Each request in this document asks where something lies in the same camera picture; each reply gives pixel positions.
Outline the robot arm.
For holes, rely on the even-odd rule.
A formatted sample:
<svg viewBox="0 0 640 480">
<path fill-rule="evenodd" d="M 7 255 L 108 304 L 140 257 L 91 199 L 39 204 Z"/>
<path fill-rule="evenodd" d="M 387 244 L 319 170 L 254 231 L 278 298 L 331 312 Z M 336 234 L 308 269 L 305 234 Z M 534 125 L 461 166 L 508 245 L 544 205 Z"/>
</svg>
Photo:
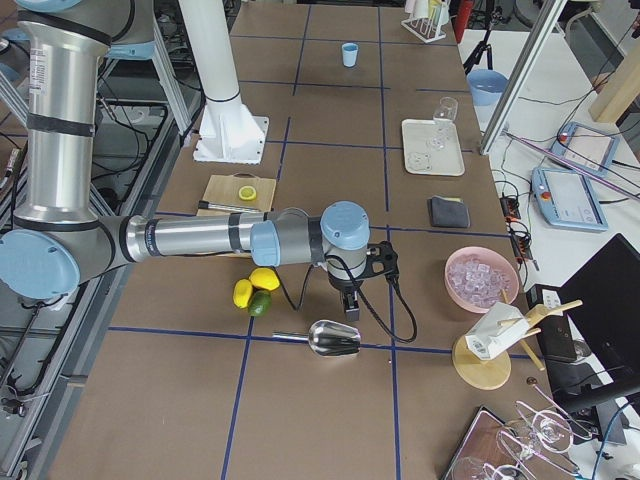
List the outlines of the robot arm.
<svg viewBox="0 0 640 480">
<path fill-rule="evenodd" d="M 153 45 L 149 1 L 22 1 L 30 40 L 27 197 L 1 239 L 1 278 L 48 299 L 152 257 L 248 253 L 255 264 L 324 265 L 342 294 L 371 277 L 364 209 L 350 201 L 311 217 L 281 212 L 182 219 L 100 216 L 89 207 L 98 67 L 113 47 Z"/>
</svg>

